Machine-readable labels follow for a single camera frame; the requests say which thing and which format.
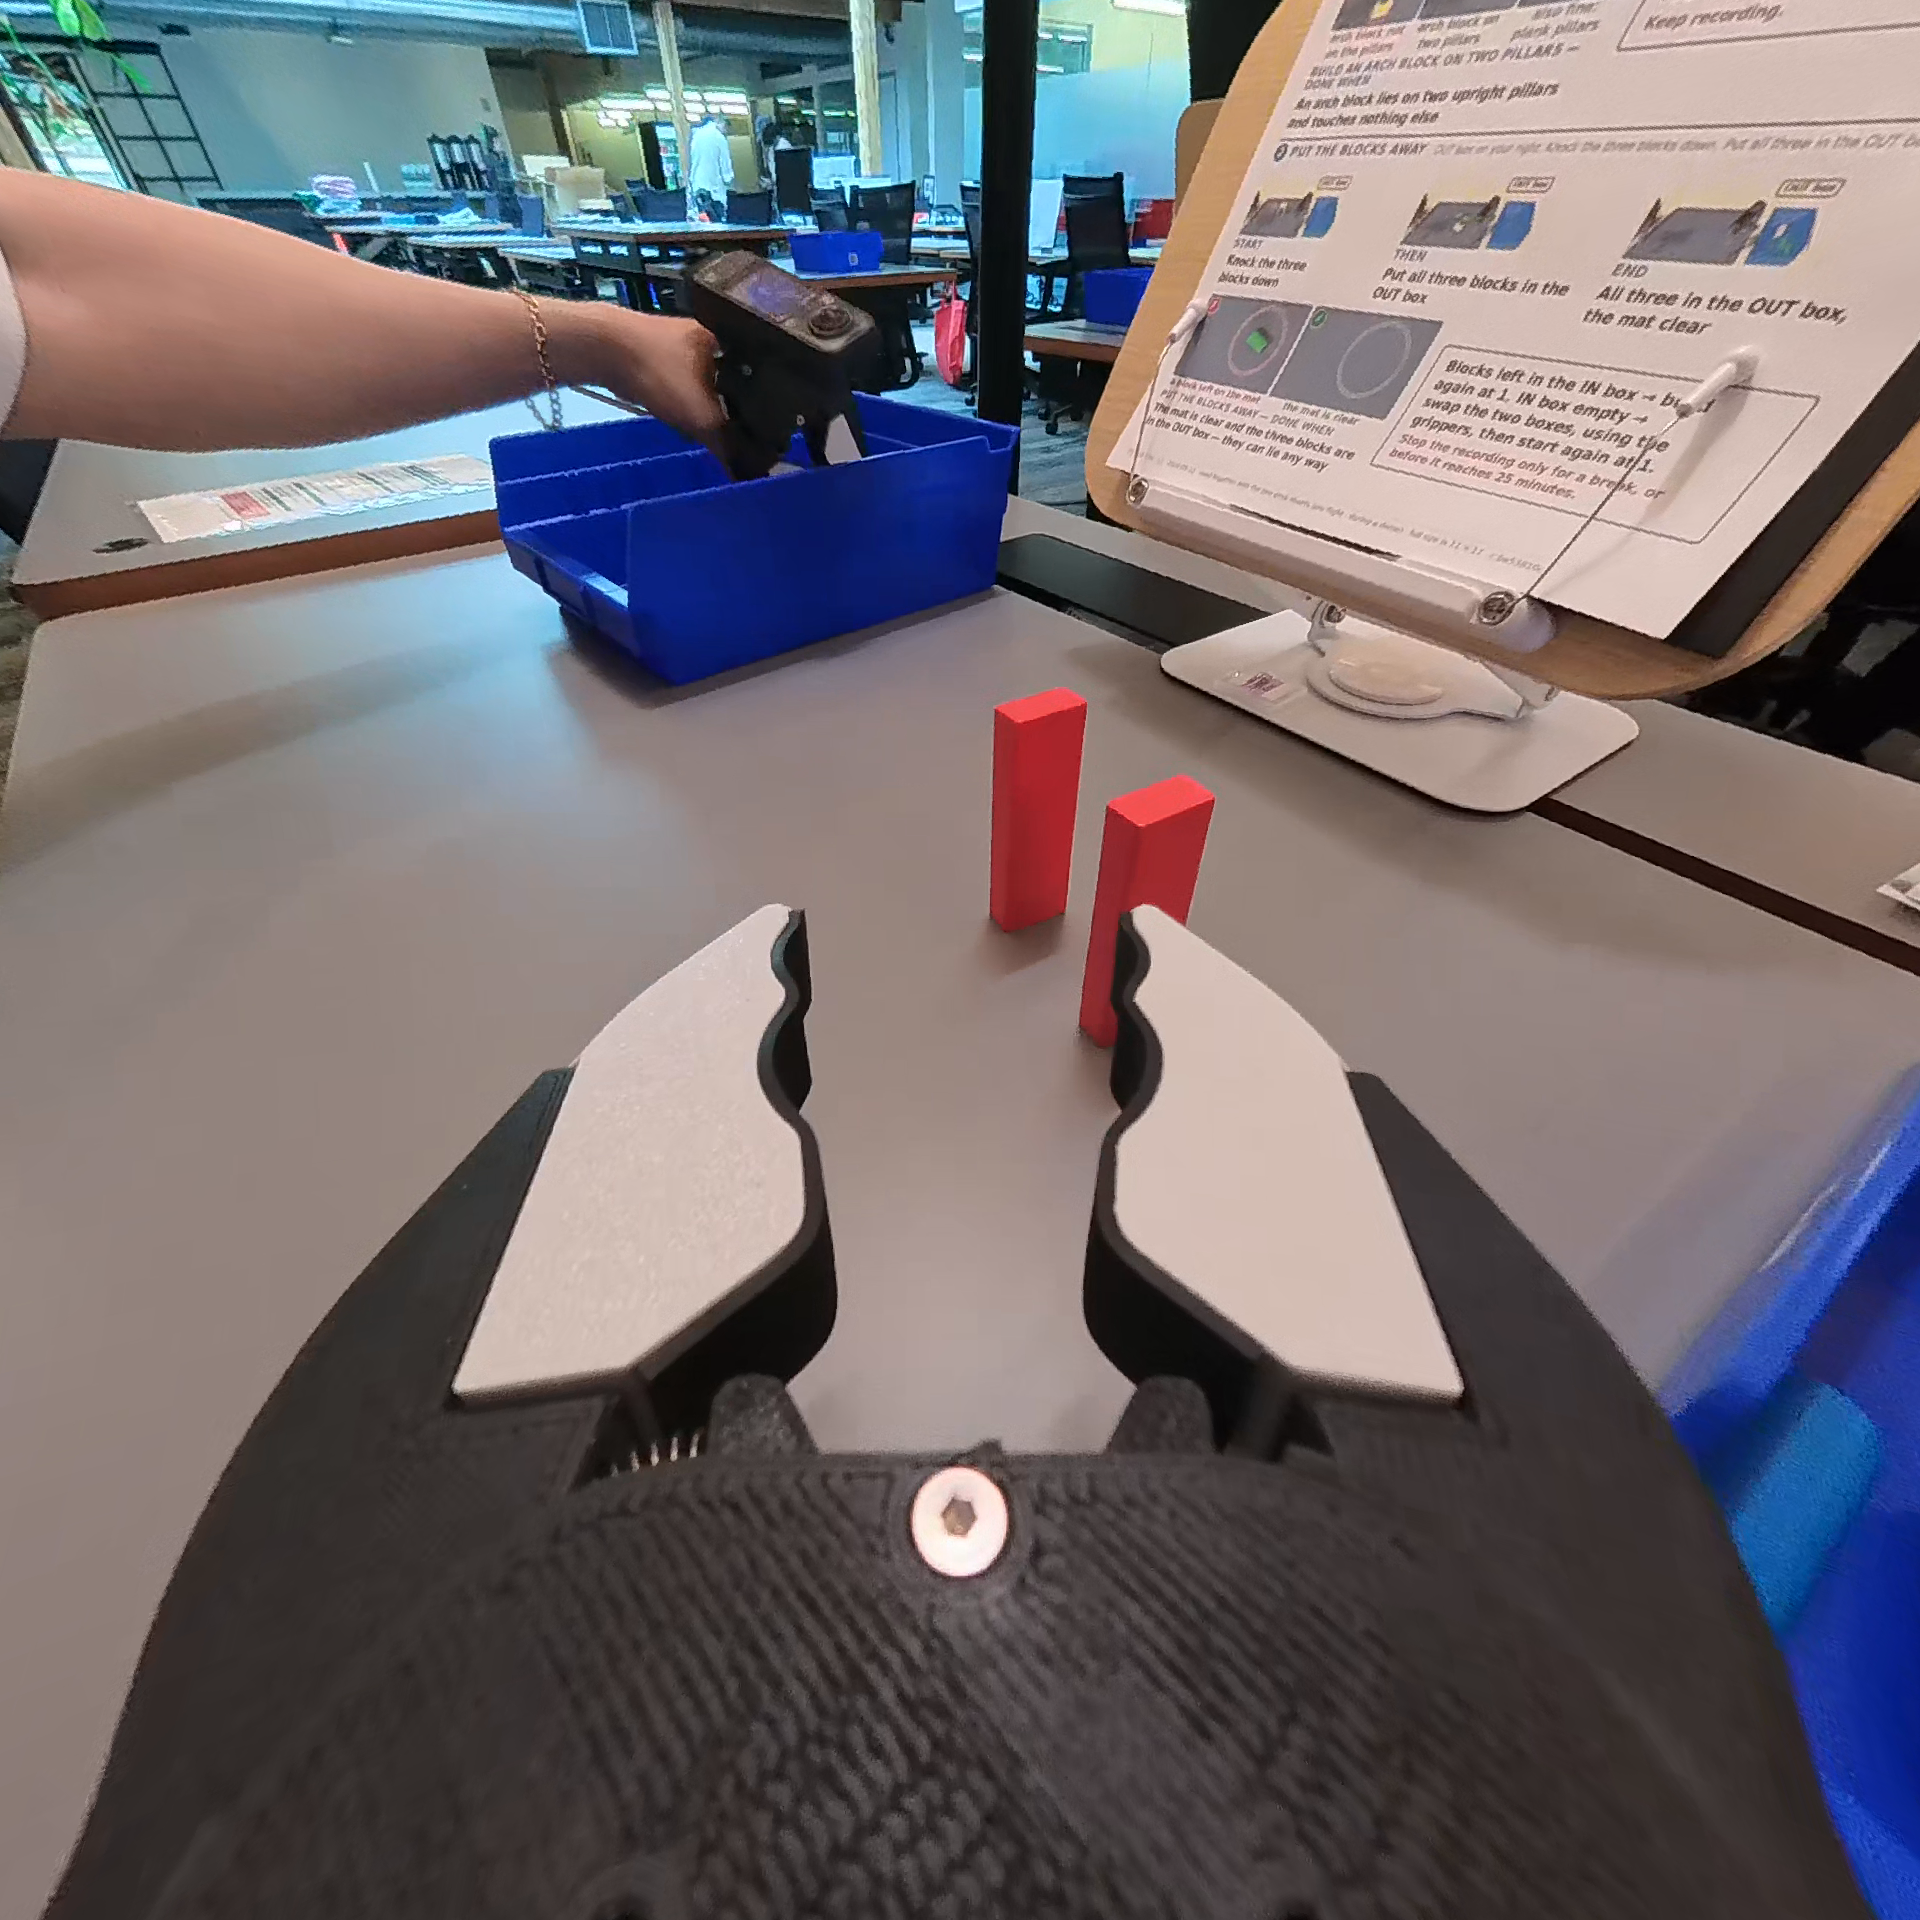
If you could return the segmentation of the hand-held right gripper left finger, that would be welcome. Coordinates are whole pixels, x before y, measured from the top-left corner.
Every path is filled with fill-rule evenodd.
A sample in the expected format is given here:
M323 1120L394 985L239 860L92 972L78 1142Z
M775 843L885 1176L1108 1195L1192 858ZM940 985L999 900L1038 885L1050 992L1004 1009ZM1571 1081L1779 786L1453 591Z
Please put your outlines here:
M451 1379L459 1404L611 1391L705 1411L793 1382L838 1313L804 909L767 904L583 1050Z

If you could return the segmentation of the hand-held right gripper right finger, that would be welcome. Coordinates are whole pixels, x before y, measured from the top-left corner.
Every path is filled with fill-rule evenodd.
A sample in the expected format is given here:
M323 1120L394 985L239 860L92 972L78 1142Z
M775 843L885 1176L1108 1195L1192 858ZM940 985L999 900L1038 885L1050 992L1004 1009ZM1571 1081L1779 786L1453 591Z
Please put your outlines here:
M1213 1448L1332 1450L1324 1401L1457 1414L1468 1382L1339 1051L1159 906L1124 909L1116 1118L1082 1311L1130 1384L1192 1386Z

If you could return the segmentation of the blue plastic bin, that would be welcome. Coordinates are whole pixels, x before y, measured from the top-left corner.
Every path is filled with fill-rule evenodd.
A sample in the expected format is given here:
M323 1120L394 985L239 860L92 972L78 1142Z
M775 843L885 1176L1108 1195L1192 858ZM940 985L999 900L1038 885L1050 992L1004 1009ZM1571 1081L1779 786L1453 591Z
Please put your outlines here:
M1788 1663L1878 1916L1918 1914L1918 1083L1911 1069L1661 1401Z
M668 685L959 603L996 586L1020 428L859 396L869 450L795 439L752 481L661 420L491 444L513 565Z

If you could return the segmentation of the red wooden block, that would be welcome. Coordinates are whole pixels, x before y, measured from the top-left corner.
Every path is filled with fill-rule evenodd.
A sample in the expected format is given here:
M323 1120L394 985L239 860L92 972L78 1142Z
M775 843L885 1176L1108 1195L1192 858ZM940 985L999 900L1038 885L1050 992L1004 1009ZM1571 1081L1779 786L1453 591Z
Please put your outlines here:
M1122 915L1148 904L1189 922L1214 808L1213 790L1186 773L1108 799L1077 1020L1093 1044L1116 1042L1112 985Z
M1006 933L1067 912L1089 716L1068 685L995 708L989 914Z

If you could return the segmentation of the person's left forearm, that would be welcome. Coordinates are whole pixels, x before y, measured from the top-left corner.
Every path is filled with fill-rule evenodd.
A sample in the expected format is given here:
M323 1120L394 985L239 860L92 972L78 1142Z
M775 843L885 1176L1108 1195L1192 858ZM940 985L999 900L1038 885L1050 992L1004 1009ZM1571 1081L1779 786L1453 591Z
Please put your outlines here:
M4 437L346 441L597 387L604 324L274 229L4 167Z

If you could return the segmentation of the person's left hand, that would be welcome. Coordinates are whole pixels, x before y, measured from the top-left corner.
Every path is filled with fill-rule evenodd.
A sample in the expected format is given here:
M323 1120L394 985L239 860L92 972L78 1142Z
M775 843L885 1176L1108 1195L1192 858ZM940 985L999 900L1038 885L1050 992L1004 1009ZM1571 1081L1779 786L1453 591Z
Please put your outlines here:
M708 327L626 310L594 310L588 320L602 321L604 334L588 382L725 459L731 420L719 396L719 348Z

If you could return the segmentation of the black support pole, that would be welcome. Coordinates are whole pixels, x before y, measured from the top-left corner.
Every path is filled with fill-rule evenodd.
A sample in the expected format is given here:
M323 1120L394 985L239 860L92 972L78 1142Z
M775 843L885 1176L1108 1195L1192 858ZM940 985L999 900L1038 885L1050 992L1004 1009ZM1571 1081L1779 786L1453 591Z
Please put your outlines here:
M1041 11L1038 2L984 2L981 9L975 397L983 420L1002 424L1019 424L1024 411Z

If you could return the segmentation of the white label sheet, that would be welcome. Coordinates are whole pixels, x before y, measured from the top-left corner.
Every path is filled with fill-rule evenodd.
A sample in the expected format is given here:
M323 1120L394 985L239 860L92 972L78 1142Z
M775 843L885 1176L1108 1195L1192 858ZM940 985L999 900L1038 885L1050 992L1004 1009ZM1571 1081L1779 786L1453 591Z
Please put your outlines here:
M134 500L160 544L264 532L311 518L360 516L491 494L492 464L467 452L227 483Z

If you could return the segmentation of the white stand base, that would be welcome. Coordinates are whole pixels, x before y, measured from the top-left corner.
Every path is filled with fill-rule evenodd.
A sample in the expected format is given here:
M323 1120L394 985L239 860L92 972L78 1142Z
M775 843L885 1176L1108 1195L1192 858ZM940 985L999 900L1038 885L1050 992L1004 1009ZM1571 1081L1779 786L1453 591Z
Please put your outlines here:
M1172 646L1164 674L1435 803L1531 809L1641 738L1565 691L1324 602Z

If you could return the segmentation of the potted green plant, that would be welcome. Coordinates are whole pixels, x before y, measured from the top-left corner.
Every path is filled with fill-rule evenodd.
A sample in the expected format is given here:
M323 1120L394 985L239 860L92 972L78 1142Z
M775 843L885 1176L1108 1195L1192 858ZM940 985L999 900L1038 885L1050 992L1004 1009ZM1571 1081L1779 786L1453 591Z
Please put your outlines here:
M4 3L3 76L4 109L37 165L62 175L78 157L107 156L96 79L137 100L150 92L94 2Z

